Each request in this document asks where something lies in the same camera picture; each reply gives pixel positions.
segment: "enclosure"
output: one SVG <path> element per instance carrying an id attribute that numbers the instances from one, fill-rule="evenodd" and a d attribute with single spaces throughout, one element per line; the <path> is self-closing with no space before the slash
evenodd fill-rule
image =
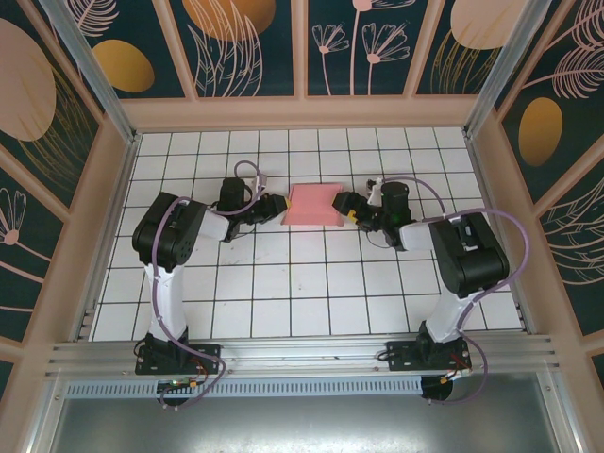
<path id="1" fill-rule="evenodd" d="M 3 451 L 599 451 L 603 24 L 601 0 L 4 2 Z M 285 197 L 412 176 L 414 220 L 441 200 L 518 219 L 526 267 L 487 217 L 524 272 L 464 325 L 484 392 L 429 405 L 430 373 L 378 360 L 446 291 L 434 251 L 284 212 L 196 239 L 189 338 L 226 375 L 162 411 L 179 377 L 135 373 L 153 311 L 135 228 L 160 192 L 211 206 L 242 160 Z M 470 356 L 451 400 L 481 385 Z"/>

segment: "aluminum frame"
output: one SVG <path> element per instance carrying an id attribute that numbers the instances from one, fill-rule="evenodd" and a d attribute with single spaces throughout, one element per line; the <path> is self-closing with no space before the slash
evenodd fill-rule
<path id="1" fill-rule="evenodd" d="M 512 76 L 518 62 L 529 48 L 530 41 L 545 18 L 551 0 L 528 1 L 520 14 L 510 38 L 503 46 L 493 69 L 480 90 L 474 108 L 466 121 L 469 138 L 476 135 L 491 113 L 497 97 Z"/>
<path id="2" fill-rule="evenodd" d="M 213 342 L 222 346 L 227 376 L 237 378 L 304 378 L 390 375 L 376 355 L 389 341 L 413 341 L 415 334 L 244 339 Z M 493 373 L 542 372 L 558 367 L 550 339 L 525 332 L 473 332 L 489 357 Z M 56 344 L 47 369 L 50 379 L 137 379 L 134 342 Z M 470 346 L 476 367 L 482 362 Z M 438 372 L 409 371 L 426 376 Z"/>
<path id="3" fill-rule="evenodd" d="M 484 193 L 483 199 L 485 202 L 485 206 L 487 206 L 488 208 L 494 209 L 494 208 L 496 208 L 496 206 L 493 203 L 493 199 L 494 199 L 493 198 L 493 189 L 491 188 L 489 181 L 483 177 L 484 167 L 482 165 L 480 153 L 477 150 L 474 139 L 466 136 L 465 145 L 468 149 L 468 153 L 470 155 L 470 160 L 472 161 L 472 165 L 476 169 L 476 171 L 474 173 L 477 177 L 478 185 L 479 185 L 482 193 Z M 503 222 L 502 222 L 503 219 L 497 215 L 492 215 L 492 216 L 490 216 L 490 218 L 492 221 L 491 225 L 493 227 L 493 230 L 494 230 L 494 233 L 495 233 L 497 239 L 502 242 L 504 250 L 510 250 L 510 242 L 508 240 L 508 237 L 505 234 L 505 229 L 503 227 Z M 529 307 L 529 303 L 527 302 L 527 297 L 525 296 L 524 292 L 522 291 L 522 288 L 519 285 L 516 285 L 515 282 L 512 282 L 510 284 L 510 288 L 512 290 L 514 300 L 518 301 L 518 304 L 520 305 L 520 311 L 522 312 L 525 329 L 530 333 L 536 333 L 537 328 L 535 326 L 532 314 L 530 312 L 530 307 Z"/>
<path id="4" fill-rule="evenodd" d="M 560 451 L 585 453 L 585 439 L 559 373 L 537 373 L 545 409 Z"/>
<path id="5" fill-rule="evenodd" d="M 132 169 L 134 168 L 134 162 L 141 145 L 141 135 L 137 134 L 134 140 L 129 143 L 126 147 L 126 151 L 122 157 L 120 164 L 120 175 L 118 175 L 111 196 L 109 198 L 109 209 L 105 215 L 103 227 L 101 229 L 101 237 L 99 238 L 94 253 L 92 255 L 92 267 L 88 274 L 86 282 L 84 283 L 84 290 L 78 306 L 78 313 L 74 318 L 74 323 L 70 330 L 69 340 L 78 341 L 80 340 L 80 332 L 87 316 L 91 318 L 93 311 L 96 308 L 98 302 L 98 295 L 101 292 L 101 286 L 103 284 L 103 278 L 105 276 L 105 269 L 107 269 L 107 263 L 111 255 L 111 245 L 113 244 L 114 232 L 119 226 L 121 218 L 121 209 L 126 199 L 126 193 L 128 188 L 128 182 Z"/>
<path id="6" fill-rule="evenodd" d="M 92 54 L 91 47 L 80 33 L 71 12 L 67 9 L 66 2 L 56 0 L 39 0 L 39 2 L 120 135 L 131 143 L 134 140 L 134 127 Z"/>

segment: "beige circle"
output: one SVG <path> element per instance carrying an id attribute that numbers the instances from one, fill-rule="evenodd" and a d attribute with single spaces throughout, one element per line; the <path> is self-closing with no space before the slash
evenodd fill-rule
<path id="1" fill-rule="evenodd" d="M 92 52 L 111 86 L 123 92 L 144 92 L 153 85 L 153 66 L 139 49 L 120 40 L 106 40 Z"/>
<path id="2" fill-rule="evenodd" d="M 451 32 L 459 44 L 488 50 L 503 46 L 527 0 L 456 0 Z"/>
<path id="3" fill-rule="evenodd" d="M 55 116 L 53 68 L 21 28 L 0 19 L 0 130 L 23 141 L 38 140 Z"/>
<path id="4" fill-rule="evenodd" d="M 533 167 L 547 162 L 554 154 L 562 135 L 562 111 L 547 97 L 538 97 L 520 120 L 518 144 L 522 159 Z"/>
<path id="5" fill-rule="evenodd" d="M 217 40 L 233 41 L 232 33 L 235 33 L 235 14 L 231 7 L 231 2 L 235 9 L 243 18 L 247 17 L 256 28 L 256 33 L 262 33 L 275 18 L 277 8 L 275 0 L 182 0 L 182 4 L 187 10 L 191 20 L 199 27 L 201 31 L 212 36 Z M 227 26 L 231 32 L 224 31 L 220 33 L 220 25 L 223 21 L 218 18 L 222 15 L 214 12 L 216 8 L 222 8 L 225 12 Z M 247 38 L 247 33 L 242 30 L 238 41 Z"/>

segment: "dark teal panel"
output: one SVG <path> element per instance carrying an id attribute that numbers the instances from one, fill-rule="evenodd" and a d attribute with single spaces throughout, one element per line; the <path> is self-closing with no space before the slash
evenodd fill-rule
<path id="1" fill-rule="evenodd" d="M 545 50 L 535 69 L 528 77 L 525 88 L 518 94 L 503 120 L 503 126 L 518 161 L 520 171 L 527 184 L 528 192 L 535 202 L 604 133 L 604 122 L 602 121 L 604 90 L 601 87 L 596 85 L 596 89 L 591 92 L 580 91 L 580 93 L 571 95 L 567 89 L 559 90 L 559 93 L 556 93 L 553 85 L 556 78 L 552 78 L 552 76 L 556 72 L 561 59 L 569 52 L 577 51 L 579 48 L 572 34 L 566 33 L 574 26 L 579 7 L 582 3 L 577 2 L 572 7 L 556 33 L 553 42 L 562 35 L 563 38 Z M 599 47 L 595 47 L 594 52 L 596 57 L 599 55 L 601 61 L 602 52 L 604 51 L 602 47 L 604 39 L 599 37 L 599 42 L 600 45 Z M 551 99 L 560 107 L 563 127 L 560 141 L 553 155 L 543 165 L 531 166 L 520 155 L 518 136 L 525 110 L 537 98 Z"/>
<path id="2" fill-rule="evenodd" d="M 547 14 L 545 15 L 544 20 L 541 22 L 539 29 L 533 35 L 532 40 L 530 40 L 530 44 L 528 45 L 527 50 L 525 51 L 525 54 L 520 59 L 520 61 L 518 61 L 518 64 L 516 64 L 516 67 L 515 67 L 512 75 L 510 76 L 510 79 L 508 80 L 506 85 L 503 87 L 503 90 L 501 90 L 499 97 L 497 97 L 497 100 L 495 101 L 496 109 L 499 109 L 499 107 L 505 100 L 506 96 L 508 95 L 508 92 L 510 92 L 512 85 L 515 83 L 516 78 L 518 77 L 518 74 L 520 73 L 520 71 L 522 71 L 522 68 L 527 63 L 527 60 L 529 59 L 530 54 L 534 50 L 535 45 L 537 45 L 537 42 L 539 42 L 539 40 L 541 39 L 541 36 L 544 34 L 544 31 L 547 28 L 549 21 L 551 21 L 551 18 L 554 15 L 554 13 L 556 12 L 556 9 L 558 9 L 558 6 L 560 5 L 561 1 L 562 0 L 552 0 L 552 2 L 549 4 L 549 9 L 547 10 Z"/>
<path id="3" fill-rule="evenodd" d="M 604 390 L 604 354 L 593 356 L 592 361 L 594 362 L 594 368 L 596 369 L 597 376 L 600 379 L 600 384 Z"/>
<path id="4" fill-rule="evenodd" d="M 355 37 L 353 32 L 357 11 L 352 2 L 310 0 L 309 95 L 350 94 L 352 43 L 355 38 L 354 94 L 401 94 L 405 89 L 417 37 L 428 4 L 425 0 L 409 5 L 407 3 L 409 2 L 405 0 L 396 0 L 389 4 L 398 6 L 398 8 L 374 7 L 369 11 L 360 12 Z M 370 28 L 371 24 L 375 24 L 375 34 Z M 339 25 L 342 31 L 333 33 L 331 31 L 333 28 L 327 29 L 328 25 L 336 27 Z M 392 25 L 392 27 L 383 28 L 385 25 Z M 398 35 L 396 34 L 396 28 L 400 26 L 403 27 L 404 35 L 400 32 Z M 381 39 L 378 40 L 380 31 L 382 31 Z M 315 34 L 318 36 L 318 44 L 314 39 Z M 325 54 L 325 71 L 324 54 L 319 51 L 319 44 L 327 44 L 326 47 L 330 49 Z M 386 59 L 392 58 L 392 60 L 373 64 L 370 84 L 369 69 L 371 65 L 367 56 L 376 54 L 376 51 L 379 51 L 377 54 L 385 56 Z"/>
<path id="5" fill-rule="evenodd" d="M 2 401 L 2 395 L 7 388 L 8 378 L 10 378 L 11 371 L 12 363 L 9 361 L 0 361 L 0 401 Z"/>
<path id="6" fill-rule="evenodd" d="M 0 144 L 69 207 L 98 123 L 17 3 L 0 3 L 0 18 L 21 28 L 42 49 L 54 69 L 58 94 L 54 119 L 41 138 L 21 142 L 0 130 Z"/>
<path id="7" fill-rule="evenodd" d="M 78 69 L 77 63 L 74 60 L 74 58 L 72 57 L 72 54 L 69 52 L 69 50 L 67 49 L 67 47 L 65 46 L 65 43 L 63 42 L 63 40 L 59 37 L 59 35 L 57 34 L 57 32 L 55 31 L 55 29 L 51 26 L 50 21 L 48 20 L 48 16 L 46 15 L 46 12 L 44 11 L 44 8 L 42 8 L 42 6 L 40 5 L 40 1 L 39 0 L 34 0 L 33 2 L 34 6 L 38 9 L 38 12 L 40 13 L 40 15 L 42 16 L 42 18 L 44 19 L 44 21 L 46 22 L 46 25 L 51 29 L 51 31 L 53 32 L 54 36 L 55 36 L 55 40 L 59 43 L 60 48 L 63 50 L 63 53 L 65 54 L 65 56 L 67 56 L 67 58 L 69 59 L 69 61 L 72 63 L 72 66 L 78 71 L 78 73 L 80 74 L 82 81 L 84 82 L 84 84 L 86 85 L 86 88 L 88 89 L 88 92 L 91 94 L 92 98 L 94 99 L 94 103 L 96 104 L 97 107 L 99 107 L 99 109 L 105 113 L 105 108 L 103 107 L 103 105 L 101 104 L 101 101 L 98 100 L 98 98 L 96 97 L 96 94 L 94 93 L 94 90 L 91 88 L 90 84 L 88 83 L 88 80 L 86 79 L 86 77 L 84 77 Z"/>
<path id="8" fill-rule="evenodd" d="M 23 196 L 25 205 L 19 202 Z M 6 226 L 0 225 L 0 305 L 33 309 L 42 288 L 35 277 L 45 278 L 63 223 L 1 169 L 0 210 L 12 231 L 7 235 Z M 20 342 L 30 317 L 30 312 L 0 309 L 0 336 Z"/>
<path id="9" fill-rule="evenodd" d="M 604 329 L 604 160 L 541 217 L 583 335 Z"/>
<path id="10" fill-rule="evenodd" d="M 417 94 L 478 94 L 501 48 L 467 49 L 451 34 L 451 10 L 446 0 L 420 78 Z"/>
<path id="11" fill-rule="evenodd" d="M 155 80 L 151 88 L 143 92 L 124 92 L 115 89 L 118 97 L 144 99 L 153 97 L 184 97 L 180 86 L 168 44 L 159 26 L 159 19 L 151 0 L 117 0 L 115 2 L 117 17 L 102 32 L 100 37 L 86 36 L 92 48 L 107 40 L 128 42 L 147 57 Z"/>
<path id="12" fill-rule="evenodd" d="M 244 40 L 242 47 L 236 48 L 231 53 L 232 46 L 226 52 L 220 51 L 220 44 L 217 40 L 210 36 L 206 36 L 197 25 L 191 20 L 186 9 L 182 5 L 182 0 L 170 0 L 170 5 L 176 19 L 176 26 L 182 45 L 185 49 L 185 54 L 193 79 L 198 69 L 198 54 L 196 37 L 189 29 L 193 29 L 200 39 L 207 38 L 207 51 L 209 59 L 213 61 L 216 67 L 224 67 L 224 76 L 216 77 L 217 84 L 209 83 L 202 85 L 207 86 L 204 90 L 199 84 L 196 84 L 197 94 L 200 97 L 219 97 L 227 96 L 292 96 L 294 95 L 294 58 L 292 50 L 292 7 L 290 0 L 276 0 L 276 11 L 273 22 L 258 35 L 259 48 L 256 52 L 256 61 L 261 57 L 262 72 L 260 85 L 252 81 L 247 83 L 246 73 L 250 68 L 241 65 L 242 61 L 247 61 L 247 58 L 253 58 L 253 53 L 248 50 L 243 50 L 251 41 Z M 220 60 L 221 54 L 228 57 Z M 249 78 L 255 79 L 259 75 L 260 67 L 257 67 L 253 72 L 248 73 Z M 231 77 L 226 75 L 232 72 L 238 74 L 233 83 L 230 83 Z M 212 71 L 201 71 L 200 74 L 208 74 L 212 78 Z"/>

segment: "grid lines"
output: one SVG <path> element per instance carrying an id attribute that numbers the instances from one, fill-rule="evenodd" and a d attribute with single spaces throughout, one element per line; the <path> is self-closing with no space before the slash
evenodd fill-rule
<path id="1" fill-rule="evenodd" d="M 448 209 L 484 206 L 458 128 L 145 134 L 91 340 L 137 340 L 145 333 L 150 292 L 130 243 L 159 190 L 210 204 L 241 159 L 260 163 L 271 193 L 288 195 L 286 181 L 288 188 L 340 182 L 344 190 L 364 192 L 369 178 L 409 174 L 440 181 Z M 253 175 L 245 171 L 244 177 Z M 435 215 L 436 200 L 404 182 L 414 218 Z M 407 332 L 433 309 L 442 282 L 430 252 L 380 250 L 368 242 L 384 245 L 380 233 L 365 237 L 347 220 L 341 228 L 282 226 L 282 216 L 242 228 L 247 236 L 231 244 L 198 238 L 183 289 L 190 331 L 200 336 L 193 339 Z M 345 239 L 351 234 L 354 245 Z M 350 281 L 350 272 L 358 281 Z M 522 328 L 509 290 L 492 299 L 482 301 L 466 329 Z"/>

